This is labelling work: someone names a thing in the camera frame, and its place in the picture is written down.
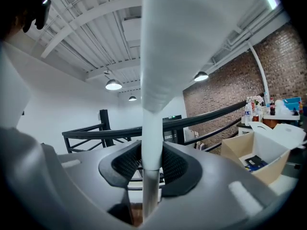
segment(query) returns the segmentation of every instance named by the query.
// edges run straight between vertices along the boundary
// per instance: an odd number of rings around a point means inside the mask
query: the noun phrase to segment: brown brick wall
[[[263,66],[270,95],[275,100],[301,96],[306,104],[307,55],[294,27],[287,23],[254,46]],[[198,82],[183,91],[187,116],[217,110],[246,99],[247,96],[264,92],[257,63],[250,51],[228,62],[208,80]],[[190,129],[199,135],[207,134],[225,126],[243,115],[244,109],[215,120],[199,124]],[[230,136],[237,127],[205,140],[207,146],[214,145]]]

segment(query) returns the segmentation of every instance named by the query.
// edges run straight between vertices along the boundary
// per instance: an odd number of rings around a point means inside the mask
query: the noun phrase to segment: ceiling
[[[116,78],[123,83],[118,92],[139,90],[140,87],[140,25],[142,0],[51,0],[49,17],[43,30],[34,23],[27,35],[38,41],[45,58],[55,52],[71,65],[86,73],[87,82],[104,88]],[[227,56],[235,38],[255,22],[266,18],[266,0],[254,0],[246,14],[229,34],[221,49],[204,69]]]

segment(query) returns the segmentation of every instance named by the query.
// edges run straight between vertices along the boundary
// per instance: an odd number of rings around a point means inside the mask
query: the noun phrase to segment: blue container
[[[289,98],[289,99],[283,99],[284,105],[290,110],[293,111],[293,108],[295,108],[297,111],[299,111],[299,103],[301,102],[301,97],[295,97],[295,98]]]

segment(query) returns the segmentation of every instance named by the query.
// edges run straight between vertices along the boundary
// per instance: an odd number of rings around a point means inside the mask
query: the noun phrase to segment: open box
[[[290,150],[302,143],[306,134],[303,129],[287,124],[278,124],[274,129],[260,122],[249,124],[254,132],[222,141],[221,156],[244,168],[244,160],[257,155],[267,165],[251,173],[270,184],[283,171]]]

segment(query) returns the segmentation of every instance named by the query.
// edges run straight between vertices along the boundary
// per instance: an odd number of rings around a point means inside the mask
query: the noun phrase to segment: black mesh grille
[[[112,168],[128,181],[133,177],[141,162],[141,147],[135,147],[112,161]]]
[[[188,169],[188,163],[180,156],[163,148],[162,168],[165,184],[180,178]]]

